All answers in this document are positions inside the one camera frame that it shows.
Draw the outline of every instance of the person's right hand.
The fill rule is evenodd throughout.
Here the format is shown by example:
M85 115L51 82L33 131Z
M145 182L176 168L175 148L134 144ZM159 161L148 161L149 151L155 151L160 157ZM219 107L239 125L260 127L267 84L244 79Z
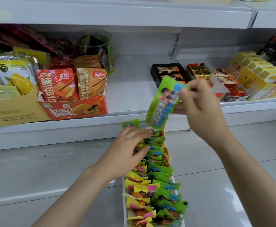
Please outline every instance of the person's right hand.
M192 80L186 85L189 90L180 90L183 103L173 113L185 114L190 128L212 148L218 147L231 136L218 98L204 79Z

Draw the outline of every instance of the upper shelf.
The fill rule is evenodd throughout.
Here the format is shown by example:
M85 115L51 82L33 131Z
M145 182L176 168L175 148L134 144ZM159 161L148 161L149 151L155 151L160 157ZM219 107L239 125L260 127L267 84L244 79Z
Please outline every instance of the upper shelf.
M257 11L253 28L276 28L276 2L245 2Z
M0 0L0 23L248 28L238 0Z

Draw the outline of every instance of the forearm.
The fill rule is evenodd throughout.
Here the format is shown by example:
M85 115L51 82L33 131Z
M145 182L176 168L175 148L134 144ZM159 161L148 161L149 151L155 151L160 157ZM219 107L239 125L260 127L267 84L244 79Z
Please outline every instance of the forearm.
M78 226L89 206L109 183L107 175L105 169L96 165L87 168L32 227Z
M276 226L276 182L232 135L214 147L253 226Z

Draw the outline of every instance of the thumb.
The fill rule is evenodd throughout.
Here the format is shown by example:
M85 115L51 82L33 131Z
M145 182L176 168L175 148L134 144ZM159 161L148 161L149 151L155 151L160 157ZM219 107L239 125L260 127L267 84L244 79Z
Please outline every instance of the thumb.
M144 148L142 148L138 153L134 154L132 156L133 161L137 164L139 161L141 161L141 159L143 159L145 157L145 155L147 154L148 150L150 149L150 146L145 146Z
M180 89L179 93L185 105L186 114L197 112L198 108L196 107L196 104L193 100L191 93L185 88Z

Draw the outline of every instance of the hand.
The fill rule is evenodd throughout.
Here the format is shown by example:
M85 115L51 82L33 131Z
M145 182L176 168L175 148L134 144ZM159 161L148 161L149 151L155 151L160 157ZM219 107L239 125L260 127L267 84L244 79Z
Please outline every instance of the hand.
M231 136L219 100L204 79L192 80L186 85L189 90L180 90L183 103L177 105L173 113L186 115L190 128L215 148Z
M95 165L106 169L110 180L126 175L145 157L150 149L150 146L145 146L133 155L135 146L141 140L151 137L153 131L127 126L120 132Z

